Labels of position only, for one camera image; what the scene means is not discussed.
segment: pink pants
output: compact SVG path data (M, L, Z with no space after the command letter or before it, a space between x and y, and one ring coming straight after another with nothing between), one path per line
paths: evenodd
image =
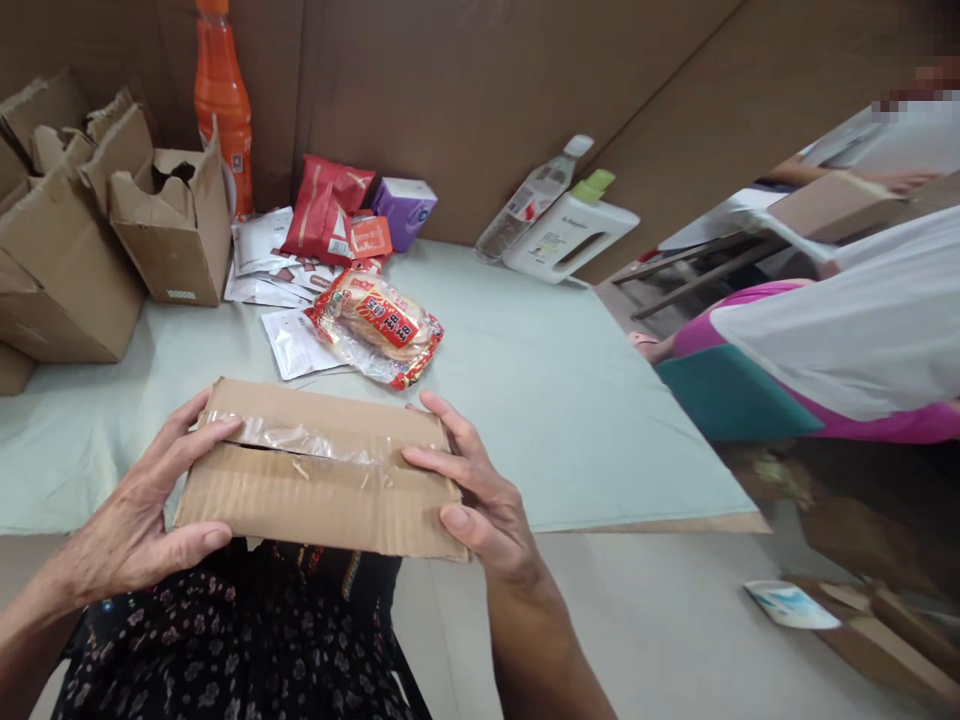
M803 286L790 282L766 283L735 292L721 302L718 307L746 305L800 287ZM710 313L705 313L691 320L677 333L674 340L673 355L674 357L683 357L717 345L727 344L729 343L711 324ZM814 437L917 445L944 442L960 437L960 413L957 413L948 403L934 403L919 410L894 413L882 420L858 422L832 410L827 410L812 400L798 395L784 386L783 383L779 384L825 425L823 430L813 433Z

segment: green bottle cap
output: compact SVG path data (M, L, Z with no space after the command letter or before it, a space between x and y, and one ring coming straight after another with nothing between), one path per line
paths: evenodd
M594 170L593 175L586 180L581 180L571 191L571 194L581 202L588 205L596 205L600 198L610 187L610 184L617 179L617 176L606 170Z

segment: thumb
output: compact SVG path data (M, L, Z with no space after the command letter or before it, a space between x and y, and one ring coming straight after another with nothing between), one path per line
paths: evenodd
M517 546L473 508L446 505L440 510L440 521L447 532L480 558L484 567L499 570L515 563Z
M152 574L158 577L189 570L210 553L226 547L232 537L233 533L226 523L199 522L184 525L153 544L147 563Z

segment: fingernail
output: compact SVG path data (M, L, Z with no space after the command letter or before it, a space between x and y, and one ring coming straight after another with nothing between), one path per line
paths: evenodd
M470 524L470 516L459 505L447 505L440 511L440 519L450 530L465 530Z
M230 533L225 530L211 530L203 536L203 549L208 553L224 548L230 542Z

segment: light green tablecloth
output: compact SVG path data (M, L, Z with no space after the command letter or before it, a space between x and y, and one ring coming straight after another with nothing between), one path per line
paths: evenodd
M334 370L291 387L397 405L440 393L476 424L536 530L756 510L589 289L426 241L387 270L446 329L419 386ZM119 365L42 366L0 399L0 532L79 527L166 416L218 377L280 382L264 312L276 309L148 302Z

